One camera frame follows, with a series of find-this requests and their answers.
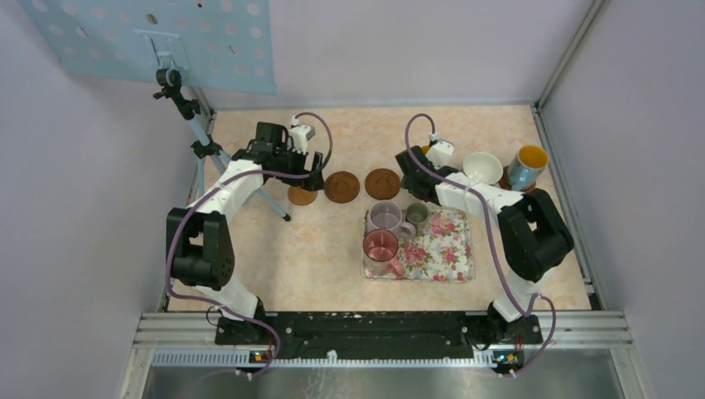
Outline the brown coaster two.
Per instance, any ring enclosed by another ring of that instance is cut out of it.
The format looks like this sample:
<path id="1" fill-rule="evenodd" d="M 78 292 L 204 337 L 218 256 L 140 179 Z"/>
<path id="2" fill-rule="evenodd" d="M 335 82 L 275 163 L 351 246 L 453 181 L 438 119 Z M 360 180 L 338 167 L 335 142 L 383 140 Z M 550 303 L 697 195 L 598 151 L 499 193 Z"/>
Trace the brown coaster two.
<path id="1" fill-rule="evenodd" d="M 401 179 L 393 170 L 378 168 L 367 174 L 364 187 L 375 200 L 391 200 L 400 191 Z"/>

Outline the light brown small coaster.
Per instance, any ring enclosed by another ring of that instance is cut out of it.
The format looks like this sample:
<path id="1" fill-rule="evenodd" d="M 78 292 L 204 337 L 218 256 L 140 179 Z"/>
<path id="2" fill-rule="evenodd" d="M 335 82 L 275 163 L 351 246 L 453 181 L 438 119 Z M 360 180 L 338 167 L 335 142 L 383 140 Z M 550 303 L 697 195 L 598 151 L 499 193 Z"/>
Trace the light brown small coaster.
<path id="1" fill-rule="evenodd" d="M 306 206 L 312 204 L 317 197 L 317 191 L 308 191 L 300 187 L 289 187 L 287 192 L 288 200 L 296 206 Z"/>

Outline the white cup red handle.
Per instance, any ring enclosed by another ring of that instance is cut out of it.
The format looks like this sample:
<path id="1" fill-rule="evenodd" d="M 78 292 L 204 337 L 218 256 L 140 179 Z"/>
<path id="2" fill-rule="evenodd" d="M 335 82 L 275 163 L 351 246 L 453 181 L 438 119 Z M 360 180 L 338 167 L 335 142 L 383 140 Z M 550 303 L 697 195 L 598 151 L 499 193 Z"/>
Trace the white cup red handle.
<path id="1" fill-rule="evenodd" d="M 492 154 L 475 152 L 467 155 L 462 170 L 471 180 L 486 185 L 497 184 L 503 175 L 503 165 Z"/>

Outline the pink mug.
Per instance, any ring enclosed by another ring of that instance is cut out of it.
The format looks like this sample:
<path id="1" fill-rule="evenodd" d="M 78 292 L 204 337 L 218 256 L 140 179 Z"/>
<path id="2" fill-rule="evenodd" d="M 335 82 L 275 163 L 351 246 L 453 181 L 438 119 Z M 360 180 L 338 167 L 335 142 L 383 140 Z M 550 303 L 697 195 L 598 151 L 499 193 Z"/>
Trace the pink mug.
<path id="1" fill-rule="evenodd" d="M 364 235 L 362 242 L 364 264 L 375 276 L 391 274 L 402 278 L 405 269 L 399 258 L 397 237 L 389 230 L 374 229 Z"/>

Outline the brown coaster one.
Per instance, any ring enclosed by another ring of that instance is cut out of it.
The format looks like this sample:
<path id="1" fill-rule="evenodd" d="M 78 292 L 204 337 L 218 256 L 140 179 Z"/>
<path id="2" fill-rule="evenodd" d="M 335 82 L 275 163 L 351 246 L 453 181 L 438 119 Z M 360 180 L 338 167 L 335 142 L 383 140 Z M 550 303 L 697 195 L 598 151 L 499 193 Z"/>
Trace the brown coaster one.
<path id="1" fill-rule="evenodd" d="M 359 179 L 348 171 L 332 173 L 324 183 L 326 197 L 336 204 L 346 204 L 357 198 L 360 191 Z"/>

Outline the blue mug yellow inside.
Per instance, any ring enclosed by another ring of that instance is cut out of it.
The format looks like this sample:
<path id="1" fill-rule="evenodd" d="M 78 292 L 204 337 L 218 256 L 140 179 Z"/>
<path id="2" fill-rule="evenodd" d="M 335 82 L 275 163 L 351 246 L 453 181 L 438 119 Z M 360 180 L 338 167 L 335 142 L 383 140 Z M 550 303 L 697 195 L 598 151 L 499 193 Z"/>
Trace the blue mug yellow inside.
<path id="1" fill-rule="evenodd" d="M 514 191 L 530 189 L 549 162 L 549 155 L 542 147 L 526 145 L 520 148 L 507 166 L 508 185 Z"/>

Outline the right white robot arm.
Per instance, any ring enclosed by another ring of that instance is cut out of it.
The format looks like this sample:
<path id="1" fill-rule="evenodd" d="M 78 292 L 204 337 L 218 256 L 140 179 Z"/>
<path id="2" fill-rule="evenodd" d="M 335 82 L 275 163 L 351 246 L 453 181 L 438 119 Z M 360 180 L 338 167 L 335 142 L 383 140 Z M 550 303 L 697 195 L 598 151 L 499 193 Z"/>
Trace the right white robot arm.
<path id="1" fill-rule="evenodd" d="M 544 276 L 574 249 L 574 238 L 550 195 L 474 183 L 450 166 L 434 168 L 415 145 L 395 156 L 402 188 L 414 198 L 483 219 L 502 290 L 487 309 L 485 339 L 510 342 L 520 333 Z"/>

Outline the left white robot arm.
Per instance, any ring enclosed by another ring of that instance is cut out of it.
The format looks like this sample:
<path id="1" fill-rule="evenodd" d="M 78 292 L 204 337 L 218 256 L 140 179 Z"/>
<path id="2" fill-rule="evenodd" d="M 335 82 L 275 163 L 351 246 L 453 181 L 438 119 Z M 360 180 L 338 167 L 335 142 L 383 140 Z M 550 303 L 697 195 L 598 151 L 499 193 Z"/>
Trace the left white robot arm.
<path id="1" fill-rule="evenodd" d="M 220 345 L 263 344 L 274 337 L 263 304 L 234 276 L 229 222 L 271 177 L 309 191 L 323 188 L 322 169 L 330 156 L 315 152 L 312 168 L 306 168 L 314 136 L 314 127 L 297 117 L 289 127 L 258 123 L 254 138 L 234 153 L 221 177 L 187 208 L 167 215 L 166 280 L 196 289 L 200 299 L 220 309 Z"/>

